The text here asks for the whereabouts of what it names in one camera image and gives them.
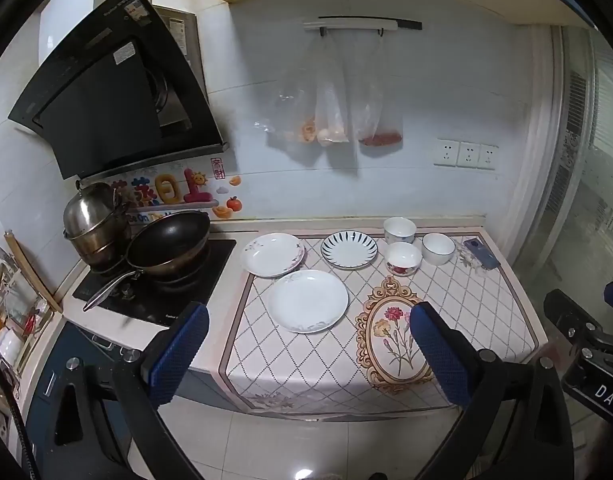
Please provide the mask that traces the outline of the white bowl red flowers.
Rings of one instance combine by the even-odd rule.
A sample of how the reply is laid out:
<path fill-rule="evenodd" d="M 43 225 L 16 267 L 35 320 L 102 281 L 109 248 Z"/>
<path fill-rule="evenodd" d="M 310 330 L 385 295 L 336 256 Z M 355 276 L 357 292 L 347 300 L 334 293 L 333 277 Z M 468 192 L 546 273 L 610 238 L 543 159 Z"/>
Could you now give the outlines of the white bowl red flowers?
<path fill-rule="evenodd" d="M 423 254 L 411 243 L 396 242 L 387 248 L 386 266 L 396 276 L 411 276 L 421 266 Z"/>

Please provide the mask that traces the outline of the plain white bowl blue rim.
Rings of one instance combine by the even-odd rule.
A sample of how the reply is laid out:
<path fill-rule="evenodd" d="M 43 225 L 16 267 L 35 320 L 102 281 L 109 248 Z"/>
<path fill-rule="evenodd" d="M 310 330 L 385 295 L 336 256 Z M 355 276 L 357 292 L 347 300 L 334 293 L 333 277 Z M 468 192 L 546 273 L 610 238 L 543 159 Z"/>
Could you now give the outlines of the plain white bowl blue rim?
<path fill-rule="evenodd" d="M 423 259 L 433 266 L 447 264 L 455 254 L 455 243 L 442 233 L 428 233 L 421 240 Z"/>

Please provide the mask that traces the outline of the white plate pink floral rim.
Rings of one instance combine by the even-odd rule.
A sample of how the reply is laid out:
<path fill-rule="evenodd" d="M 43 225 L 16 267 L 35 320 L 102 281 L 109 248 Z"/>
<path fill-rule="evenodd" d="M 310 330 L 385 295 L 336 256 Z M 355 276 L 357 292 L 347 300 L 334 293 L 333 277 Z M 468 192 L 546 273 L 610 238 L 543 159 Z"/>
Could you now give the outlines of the white plate pink floral rim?
<path fill-rule="evenodd" d="M 268 233 L 244 246 L 240 263 L 244 270 L 258 278 L 278 278 L 296 269 L 306 252 L 298 237 Z"/>

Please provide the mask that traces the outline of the white plate grey floral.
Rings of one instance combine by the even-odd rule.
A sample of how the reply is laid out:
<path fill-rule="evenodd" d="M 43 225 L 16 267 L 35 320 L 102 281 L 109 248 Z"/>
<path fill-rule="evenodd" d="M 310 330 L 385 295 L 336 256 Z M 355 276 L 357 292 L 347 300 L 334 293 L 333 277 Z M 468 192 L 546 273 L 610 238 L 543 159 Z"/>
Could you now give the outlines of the white plate grey floral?
<path fill-rule="evenodd" d="M 340 321 L 349 307 L 349 292 L 335 274 L 301 270 L 287 274 L 265 301 L 272 321 L 294 334 L 315 334 Z"/>

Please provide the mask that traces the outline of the white bowl colourful dots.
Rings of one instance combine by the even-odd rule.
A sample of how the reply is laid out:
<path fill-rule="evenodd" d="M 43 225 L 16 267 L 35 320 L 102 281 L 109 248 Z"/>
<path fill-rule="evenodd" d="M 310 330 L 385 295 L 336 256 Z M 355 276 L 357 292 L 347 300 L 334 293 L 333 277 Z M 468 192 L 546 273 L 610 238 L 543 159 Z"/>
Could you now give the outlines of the white bowl colourful dots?
<path fill-rule="evenodd" d="M 391 217 L 383 224 L 385 241 L 387 244 L 407 243 L 412 244 L 417 232 L 416 224 L 407 218 Z"/>

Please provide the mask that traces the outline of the blue striped white plate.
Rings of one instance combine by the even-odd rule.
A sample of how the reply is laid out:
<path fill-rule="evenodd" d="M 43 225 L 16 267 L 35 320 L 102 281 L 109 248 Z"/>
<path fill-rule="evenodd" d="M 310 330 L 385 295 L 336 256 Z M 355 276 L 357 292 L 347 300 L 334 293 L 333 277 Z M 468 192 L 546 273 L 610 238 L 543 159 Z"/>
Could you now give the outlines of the blue striped white plate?
<path fill-rule="evenodd" d="M 321 254 L 334 268 L 352 271 L 369 266 L 377 257 L 378 245 L 363 232 L 339 231 L 323 240 Z"/>

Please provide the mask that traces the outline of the patterned pink table mat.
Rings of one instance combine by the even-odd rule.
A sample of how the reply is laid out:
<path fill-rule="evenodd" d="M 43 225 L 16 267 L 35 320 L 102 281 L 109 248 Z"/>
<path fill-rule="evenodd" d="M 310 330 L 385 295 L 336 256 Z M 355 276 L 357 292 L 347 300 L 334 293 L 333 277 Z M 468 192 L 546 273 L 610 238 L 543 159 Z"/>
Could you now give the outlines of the patterned pink table mat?
<path fill-rule="evenodd" d="M 445 408 L 433 371 L 410 332 L 410 313 L 427 301 L 477 349 L 525 362 L 546 343 L 537 312 L 506 262 L 487 270 L 467 249 L 481 230 L 453 230 L 456 252 L 410 276 L 396 276 L 378 254 L 361 270 L 335 269 L 322 256 L 324 235 L 303 239 L 303 269 L 334 275 L 346 286 L 347 310 L 333 325 L 298 334 L 273 320 L 271 278 L 244 282 L 215 380 L 241 411 L 289 417 L 373 416 Z"/>

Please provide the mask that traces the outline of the blue lower cabinet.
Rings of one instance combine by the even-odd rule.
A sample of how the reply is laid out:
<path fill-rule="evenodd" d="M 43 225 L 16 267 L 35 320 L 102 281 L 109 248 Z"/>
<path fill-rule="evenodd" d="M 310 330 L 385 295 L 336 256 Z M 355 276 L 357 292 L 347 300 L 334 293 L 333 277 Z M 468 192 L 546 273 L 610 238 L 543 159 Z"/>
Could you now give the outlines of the blue lower cabinet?
<path fill-rule="evenodd" d="M 140 477 L 121 455 L 107 411 L 107 405 L 114 403 L 124 418 L 112 386 L 116 364 L 104 368 L 80 363 L 62 372 L 50 404 L 42 453 L 44 479 Z"/>

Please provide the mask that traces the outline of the blue smartphone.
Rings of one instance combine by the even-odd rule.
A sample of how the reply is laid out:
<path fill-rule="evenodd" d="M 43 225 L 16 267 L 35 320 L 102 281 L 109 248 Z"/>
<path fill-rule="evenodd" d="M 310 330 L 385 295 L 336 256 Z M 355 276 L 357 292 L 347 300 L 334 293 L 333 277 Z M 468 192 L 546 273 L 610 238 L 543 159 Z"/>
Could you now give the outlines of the blue smartphone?
<path fill-rule="evenodd" d="M 477 238 L 468 238 L 468 240 L 465 240 L 464 246 L 480 262 L 483 269 L 493 270 L 500 266 L 500 261 L 495 258 L 491 250 Z"/>

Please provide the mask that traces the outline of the glass sliding door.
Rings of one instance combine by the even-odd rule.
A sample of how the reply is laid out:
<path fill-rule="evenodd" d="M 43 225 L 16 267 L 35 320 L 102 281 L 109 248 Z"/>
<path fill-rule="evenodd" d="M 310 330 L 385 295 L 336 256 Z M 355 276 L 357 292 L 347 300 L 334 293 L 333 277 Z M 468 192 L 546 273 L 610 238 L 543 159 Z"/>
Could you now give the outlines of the glass sliding door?
<path fill-rule="evenodd" d="M 546 174 L 514 268 L 535 307 L 559 288 L 613 328 L 613 49 L 578 27 L 555 28 L 553 44 Z"/>

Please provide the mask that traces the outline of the stainless steel pot with lid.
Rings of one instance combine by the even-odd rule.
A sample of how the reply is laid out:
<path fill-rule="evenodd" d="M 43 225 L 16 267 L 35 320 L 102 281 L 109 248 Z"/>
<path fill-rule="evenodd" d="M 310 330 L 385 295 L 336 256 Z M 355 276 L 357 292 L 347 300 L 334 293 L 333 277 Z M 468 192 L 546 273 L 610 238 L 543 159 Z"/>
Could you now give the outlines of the stainless steel pot with lid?
<path fill-rule="evenodd" d="M 131 242 L 128 203 L 106 182 L 96 182 L 64 208 L 64 237 L 95 272 L 107 272 L 125 256 Z"/>

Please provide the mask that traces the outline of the wooden cutting board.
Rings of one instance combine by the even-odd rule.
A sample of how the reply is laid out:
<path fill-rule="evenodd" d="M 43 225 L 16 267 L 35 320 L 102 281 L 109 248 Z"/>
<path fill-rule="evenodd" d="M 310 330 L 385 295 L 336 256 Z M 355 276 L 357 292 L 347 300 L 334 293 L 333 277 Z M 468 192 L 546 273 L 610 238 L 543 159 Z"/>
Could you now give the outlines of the wooden cutting board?
<path fill-rule="evenodd" d="M 6 240 L 14 259 L 18 264 L 18 267 L 29 284 L 47 302 L 53 311 L 58 313 L 64 312 L 64 309 L 60 306 L 60 304 L 58 304 L 58 301 L 54 298 L 54 296 L 52 296 L 52 293 L 48 290 L 40 276 L 35 271 L 31 261 L 26 256 L 20 243 L 16 239 L 14 232 L 7 230 L 4 233 L 4 239 Z"/>

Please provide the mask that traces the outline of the black range hood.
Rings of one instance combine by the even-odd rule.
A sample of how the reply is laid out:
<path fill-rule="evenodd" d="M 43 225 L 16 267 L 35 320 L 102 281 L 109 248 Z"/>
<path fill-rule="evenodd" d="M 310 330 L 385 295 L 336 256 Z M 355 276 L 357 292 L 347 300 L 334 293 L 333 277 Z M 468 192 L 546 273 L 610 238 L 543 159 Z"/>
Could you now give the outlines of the black range hood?
<path fill-rule="evenodd" d="M 50 52 L 9 118 L 64 178 L 221 153 L 207 98 L 148 0 L 105 0 Z"/>

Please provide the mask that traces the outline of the plastic bag with garlic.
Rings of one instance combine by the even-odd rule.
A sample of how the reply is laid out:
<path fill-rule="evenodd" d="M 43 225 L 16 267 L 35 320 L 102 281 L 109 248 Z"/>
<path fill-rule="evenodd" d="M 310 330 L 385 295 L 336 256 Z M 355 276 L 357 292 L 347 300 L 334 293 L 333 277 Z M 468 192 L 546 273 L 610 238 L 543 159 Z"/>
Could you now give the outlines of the plastic bag with garlic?
<path fill-rule="evenodd" d="M 254 126 L 286 144 L 328 148 L 350 141 L 343 64 L 326 28 L 316 32 L 302 58 L 276 82 Z"/>

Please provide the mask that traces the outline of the white wall power sockets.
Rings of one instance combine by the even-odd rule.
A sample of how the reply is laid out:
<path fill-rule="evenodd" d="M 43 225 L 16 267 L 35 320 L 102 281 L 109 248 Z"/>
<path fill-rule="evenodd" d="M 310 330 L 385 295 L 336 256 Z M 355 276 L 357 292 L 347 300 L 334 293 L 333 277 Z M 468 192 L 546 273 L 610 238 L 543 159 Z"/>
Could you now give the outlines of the white wall power sockets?
<path fill-rule="evenodd" d="M 495 145 L 437 139 L 433 148 L 433 165 L 467 169 L 497 169 L 499 148 Z"/>

